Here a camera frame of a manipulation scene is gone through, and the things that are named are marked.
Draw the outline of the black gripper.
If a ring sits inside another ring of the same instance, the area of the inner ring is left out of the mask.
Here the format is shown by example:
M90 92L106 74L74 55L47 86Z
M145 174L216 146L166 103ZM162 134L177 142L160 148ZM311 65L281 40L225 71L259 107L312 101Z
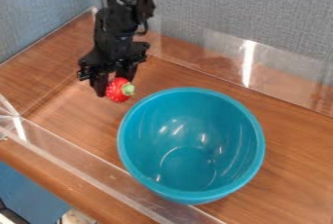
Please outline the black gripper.
M148 42L134 42L133 35L115 36L103 29L94 33L94 48L78 61L78 78L90 79L97 95L103 97L109 86L110 73L129 82L134 80L138 64L146 61Z

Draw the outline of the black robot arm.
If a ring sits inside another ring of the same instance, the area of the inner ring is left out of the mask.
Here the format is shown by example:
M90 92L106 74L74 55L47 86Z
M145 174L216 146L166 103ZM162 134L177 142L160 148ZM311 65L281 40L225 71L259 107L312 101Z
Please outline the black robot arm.
M110 74L133 81L138 64L146 61L150 44L135 42L134 36L148 33L154 11L154 0L107 0L97 12L94 48L78 61L78 79L90 81L101 97L107 92Z

